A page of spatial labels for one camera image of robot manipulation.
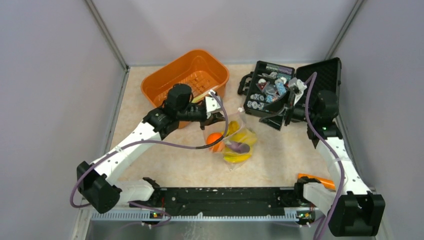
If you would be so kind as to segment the green leafy vegetable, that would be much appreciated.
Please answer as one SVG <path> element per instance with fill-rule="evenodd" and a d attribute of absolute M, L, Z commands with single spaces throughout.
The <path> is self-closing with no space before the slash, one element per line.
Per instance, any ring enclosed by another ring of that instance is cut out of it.
<path fill-rule="evenodd" d="M 217 95 L 217 92 L 216 92 L 216 89 L 218 88 L 219 86 L 218 85 L 216 85 L 216 86 L 214 86 L 214 87 L 212 87 L 212 88 L 210 88 L 209 90 L 206 90 L 205 92 L 203 92 L 203 93 L 201 93 L 201 94 L 199 94 L 198 96 L 196 96 L 196 97 L 194 97 L 193 99 L 192 99 L 192 103 L 198 103 L 198 102 L 200 102 L 201 100 L 203 100 L 205 97 L 207 97 L 207 96 L 211 96 L 210 95 L 210 92 L 212 92 L 212 93 L 214 93 L 215 95 Z"/>

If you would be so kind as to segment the yellow banana bunch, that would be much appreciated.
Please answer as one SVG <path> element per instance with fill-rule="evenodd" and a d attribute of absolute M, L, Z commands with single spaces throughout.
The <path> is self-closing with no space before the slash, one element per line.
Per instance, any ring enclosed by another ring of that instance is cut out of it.
<path fill-rule="evenodd" d="M 235 132 L 237 132 L 240 129 L 240 124 L 238 121 L 236 120 L 232 120 L 229 124 L 228 124 L 228 130 L 226 133 L 226 137 L 234 134 Z"/>
<path fill-rule="evenodd" d="M 257 135 L 248 128 L 242 128 L 224 139 L 223 159 L 232 164 L 247 161 L 253 155 Z"/>

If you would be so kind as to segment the orange plastic basket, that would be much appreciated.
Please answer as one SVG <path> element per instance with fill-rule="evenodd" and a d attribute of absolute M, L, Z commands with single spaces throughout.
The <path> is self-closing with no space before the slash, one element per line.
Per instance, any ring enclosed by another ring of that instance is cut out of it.
<path fill-rule="evenodd" d="M 227 67 L 213 55 L 206 50 L 194 49 L 147 76 L 141 82 L 140 89 L 157 108 L 176 84 L 190 86 L 195 98 L 208 94 L 211 89 L 223 98 L 229 78 Z"/>

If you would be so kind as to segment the purple eggplant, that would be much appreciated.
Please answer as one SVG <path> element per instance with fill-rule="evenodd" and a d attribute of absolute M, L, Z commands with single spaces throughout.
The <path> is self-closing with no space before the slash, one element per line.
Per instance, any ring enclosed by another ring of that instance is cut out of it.
<path fill-rule="evenodd" d="M 230 140 L 226 146 L 236 154 L 247 154 L 251 150 L 248 144 L 232 140 Z"/>

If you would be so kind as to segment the clear zip top bag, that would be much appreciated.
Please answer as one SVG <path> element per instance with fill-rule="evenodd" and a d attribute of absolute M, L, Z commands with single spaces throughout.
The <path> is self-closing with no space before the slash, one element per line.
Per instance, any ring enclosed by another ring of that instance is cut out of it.
<path fill-rule="evenodd" d="M 254 153 L 258 137 L 247 125 L 243 108 L 229 114 L 228 130 L 221 142 L 209 148 L 212 154 L 219 156 L 230 171 L 247 162 Z"/>

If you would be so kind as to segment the orange fruit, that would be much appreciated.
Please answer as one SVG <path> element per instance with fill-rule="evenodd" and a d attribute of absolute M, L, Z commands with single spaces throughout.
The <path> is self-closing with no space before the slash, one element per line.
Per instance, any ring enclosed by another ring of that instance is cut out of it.
<path fill-rule="evenodd" d="M 206 138 L 206 144 L 210 145 L 210 144 L 214 143 L 215 141 L 217 141 L 222 136 L 223 136 L 223 134 L 220 133 L 220 132 L 211 133 Z M 220 142 L 216 143 L 215 145 L 211 146 L 209 148 L 209 150 L 213 153 L 220 153 L 224 149 L 224 147 L 225 147 L 225 144 L 222 141 L 220 141 Z"/>

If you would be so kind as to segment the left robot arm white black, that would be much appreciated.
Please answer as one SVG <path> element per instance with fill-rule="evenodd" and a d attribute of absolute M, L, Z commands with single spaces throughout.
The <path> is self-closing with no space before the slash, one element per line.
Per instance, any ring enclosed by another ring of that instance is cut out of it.
<path fill-rule="evenodd" d="M 150 110 L 123 141 L 91 163 L 83 161 L 77 166 L 77 181 L 70 193 L 70 205 L 76 209 L 83 208 L 82 204 L 74 202 L 75 194 L 80 193 L 87 201 L 86 206 L 92 206 L 100 214 L 116 205 L 132 204 L 134 201 L 143 201 L 149 207 L 156 206 L 161 194 L 150 180 L 124 185 L 118 183 L 120 176 L 135 160 L 153 145 L 202 150 L 214 147 L 224 139 L 219 137 L 202 146 L 166 142 L 164 139 L 179 128 L 180 122 L 198 122 L 202 130 L 225 122 L 224 130 L 229 128 L 229 116 L 214 88 L 194 97 L 189 85 L 177 83 L 168 91 L 162 104 Z"/>

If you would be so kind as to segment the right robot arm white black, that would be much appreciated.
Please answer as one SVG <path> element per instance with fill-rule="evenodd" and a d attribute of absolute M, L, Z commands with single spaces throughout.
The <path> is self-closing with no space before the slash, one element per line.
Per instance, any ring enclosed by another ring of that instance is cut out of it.
<path fill-rule="evenodd" d="M 339 115 L 336 94 L 321 90 L 314 102 L 310 102 L 310 96 L 306 93 L 302 117 L 307 122 L 308 138 L 324 158 L 335 189 L 328 189 L 316 177 L 301 177 L 294 185 L 293 200 L 299 206 L 312 203 L 324 214 L 315 239 L 323 236 L 325 227 L 335 237 L 374 237 L 386 202 L 363 182 L 346 152 L 343 135 L 334 121 Z"/>

